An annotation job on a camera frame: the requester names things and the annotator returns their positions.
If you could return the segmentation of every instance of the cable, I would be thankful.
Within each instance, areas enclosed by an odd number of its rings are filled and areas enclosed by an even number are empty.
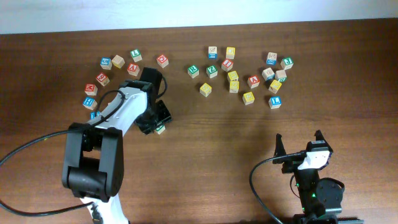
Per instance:
[[[161,94],[159,94],[159,95],[156,96],[157,99],[159,99],[160,97],[162,97],[162,96],[166,93],[166,90],[167,90],[166,78],[165,78],[164,76],[162,76],[162,78],[163,78],[163,81],[164,81],[164,91],[163,91],[163,93],[161,93]]]
[[[294,175],[292,175],[292,178],[290,178],[290,189],[292,190],[293,194],[296,195],[296,197],[300,198],[293,190],[293,187],[292,187],[293,178],[294,178]]]
[[[57,132],[54,132],[54,133],[51,133],[51,134],[46,134],[45,136],[39,137],[37,139],[31,140],[28,143],[25,143],[25,144],[19,146],[18,148],[14,149],[9,154],[4,156],[0,160],[0,167],[7,160],[9,160],[13,155],[17,154],[18,152],[21,152],[22,150],[26,149],[27,147],[29,147],[29,146],[31,146],[31,145],[33,145],[35,143],[38,143],[38,142],[43,141],[45,139],[48,139],[48,138],[51,138],[51,137],[54,137],[54,136],[58,136],[58,135],[61,135],[61,134],[68,134],[68,133],[73,133],[75,131],[84,131],[84,130],[87,130],[87,129],[90,129],[90,128],[94,128],[95,126],[97,126],[97,125],[101,124],[102,122],[106,121],[113,114],[115,114],[115,112],[117,112],[117,110],[120,107],[122,107],[122,105],[124,103],[124,99],[126,98],[124,93],[122,91],[120,91],[120,90],[108,91],[99,100],[99,103],[97,105],[96,111],[98,111],[98,108],[100,107],[102,101],[104,100],[104,97],[106,95],[108,95],[109,93],[114,93],[114,92],[118,92],[121,95],[121,101],[120,101],[119,105],[112,112],[110,112],[110,114],[106,115],[105,117],[101,117],[101,120],[99,120],[98,122],[96,122],[94,124],[91,124],[91,125],[83,126],[81,128],[69,129],[69,130],[64,130],[64,131],[57,131]],[[92,203],[93,202],[86,203],[86,204],[83,204],[83,205],[77,205],[77,206],[73,206],[73,207],[63,208],[63,209],[60,209],[60,210],[47,211],[47,212],[23,212],[23,211],[19,211],[19,210],[16,210],[15,208],[12,208],[12,207],[8,206],[2,200],[0,200],[0,207],[2,207],[3,209],[7,210],[8,212],[11,212],[11,213],[13,213],[15,215],[20,215],[20,216],[23,216],[23,217],[44,217],[44,216],[48,216],[48,215],[56,215],[56,214],[60,214],[60,213],[64,213],[64,212],[69,212],[69,211],[76,210],[76,209],[79,209],[79,208],[84,208],[84,207],[87,207],[87,206],[91,205]]]
[[[256,190],[254,190],[254,186],[253,186],[253,182],[252,182],[252,177],[253,177],[253,173],[254,171],[261,165],[263,165],[266,162],[269,161],[273,161],[275,159],[283,159],[283,158],[288,158],[288,157],[294,157],[294,156],[301,156],[302,153],[301,152],[297,152],[297,153],[293,153],[293,154],[288,154],[288,155],[284,155],[284,156],[278,156],[278,157],[272,157],[266,160],[263,160],[261,162],[259,162],[257,165],[255,165],[253,167],[253,169],[250,171],[250,175],[249,175],[249,184],[250,184],[250,188],[251,191],[253,192],[254,196],[257,198],[257,200],[260,202],[261,206],[263,207],[263,209],[279,224],[284,224],[281,220],[279,220],[270,210],[269,208],[264,204],[264,202],[262,202],[260,196],[257,194]]]

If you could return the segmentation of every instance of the black cable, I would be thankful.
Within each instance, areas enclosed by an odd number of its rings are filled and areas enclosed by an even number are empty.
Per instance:
[[[98,108],[101,105],[101,102],[104,100],[104,97],[109,94],[109,93],[114,93],[114,92],[118,92],[121,95],[121,101],[119,103],[119,105],[112,111],[110,112],[110,114],[106,115],[105,117],[102,117],[101,120],[99,120],[98,122],[94,123],[94,124],[90,124],[87,126],[83,126],[81,128],[75,128],[75,129],[69,129],[69,130],[64,130],[64,131],[57,131],[51,134],[46,134],[45,136],[39,137],[37,139],[31,140],[28,143],[25,143],[21,146],[19,146],[18,148],[14,149],[13,151],[11,151],[10,153],[8,153],[6,156],[4,156],[1,160],[0,160],[0,167],[7,161],[9,160],[13,155],[17,154],[18,152],[21,152],[22,150],[26,149],[27,147],[38,143],[40,141],[46,140],[48,138],[54,137],[54,136],[58,136],[61,134],[68,134],[68,133],[73,133],[75,131],[84,131],[90,128],[94,128],[95,126],[101,124],[102,122],[106,121],[108,118],[110,118],[113,114],[115,114],[115,112],[117,112],[117,110],[123,105],[124,103],[124,99],[125,99],[125,95],[122,91],[120,90],[111,90],[106,92],[101,99],[99,100],[99,103],[97,105],[97,109],[96,111],[98,111]],[[3,209],[7,210],[8,212],[11,212],[15,215],[20,215],[20,216],[24,216],[24,217],[44,217],[44,216],[48,216],[48,215],[56,215],[56,214],[60,214],[60,213],[64,213],[64,212],[69,212],[72,210],[76,210],[79,208],[84,208],[87,207],[89,205],[91,205],[93,202],[90,203],[86,203],[83,205],[77,205],[77,206],[73,206],[73,207],[68,207],[68,208],[63,208],[60,210],[53,210],[53,211],[47,211],[47,212],[23,212],[23,211],[19,211],[16,210],[15,208],[12,208],[10,206],[8,206],[6,203],[4,203],[2,200],[0,200],[0,207],[2,207]]]
[[[294,175],[292,175],[292,178],[290,178],[290,189],[292,190],[293,194],[296,195],[296,197],[300,198],[293,190],[293,187],[292,187],[293,178],[294,178]]]
[[[166,78],[165,78],[164,76],[162,76],[162,78],[163,78],[163,81],[164,81],[164,91],[163,91],[163,93],[161,93],[161,94],[159,94],[159,95],[156,96],[157,99],[159,99],[160,97],[162,97],[162,96],[166,93],[166,90],[167,90]]]
[[[266,162],[269,161],[273,161],[275,159],[283,159],[283,158],[287,158],[287,157],[294,157],[294,156],[301,156],[302,153],[298,152],[298,153],[293,153],[293,154],[288,154],[288,155],[284,155],[284,156],[278,156],[278,157],[272,157],[266,160],[263,160],[261,162],[259,162],[257,165],[255,165],[253,167],[253,169],[250,171],[250,175],[249,175],[249,184],[250,184],[250,188],[251,191],[253,192],[254,196],[257,198],[257,200],[260,202],[261,206],[263,207],[263,209],[279,224],[284,224],[282,221],[280,221],[270,210],[269,208],[264,204],[264,202],[262,202],[260,196],[257,194],[256,190],[254,190],[254,186],[253,186],[253,182],[252,182],[252,177],[253,177],[253,173],[254,171],[261,165],[263,165]]]

